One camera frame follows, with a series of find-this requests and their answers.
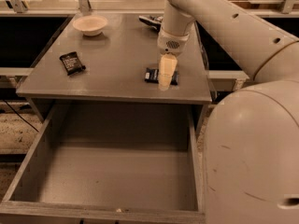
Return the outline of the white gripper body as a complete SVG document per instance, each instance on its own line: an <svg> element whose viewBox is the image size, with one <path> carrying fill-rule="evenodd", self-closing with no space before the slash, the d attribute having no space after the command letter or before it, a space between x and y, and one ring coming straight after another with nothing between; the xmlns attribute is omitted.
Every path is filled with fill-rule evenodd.
<svg viewBox="0 0 299 224"><path fill-rule="evenodd" d="M189 36L189 34L170 35L164 29L161 29L157 39L158 49L162 55L173 54L179 56L185 49Z"/></svg>

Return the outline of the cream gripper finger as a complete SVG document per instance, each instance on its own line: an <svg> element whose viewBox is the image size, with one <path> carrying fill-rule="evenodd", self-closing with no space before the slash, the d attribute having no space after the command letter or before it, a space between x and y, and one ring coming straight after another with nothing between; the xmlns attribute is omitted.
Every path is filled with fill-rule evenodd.
<svg viewBox="0 0 299 224"><path fill-rule="evenodd" d="M158 84L161 91L167 91L171 81L172 76L175 73L178 64L178 59L173 54L164 54L159 62L159 73L158 73Z"/></svg>

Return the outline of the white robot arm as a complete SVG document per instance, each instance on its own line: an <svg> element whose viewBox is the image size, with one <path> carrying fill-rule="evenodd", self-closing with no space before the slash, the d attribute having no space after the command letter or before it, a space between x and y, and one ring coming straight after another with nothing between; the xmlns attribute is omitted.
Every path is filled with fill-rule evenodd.
<svg viewBox="0 0 299 224"><path fill-rule="evenodd" d="M189 17L254 81L208 119L206 224L299 224L297 37L228 0L166 0L162 34L186 35Z"/></svg>

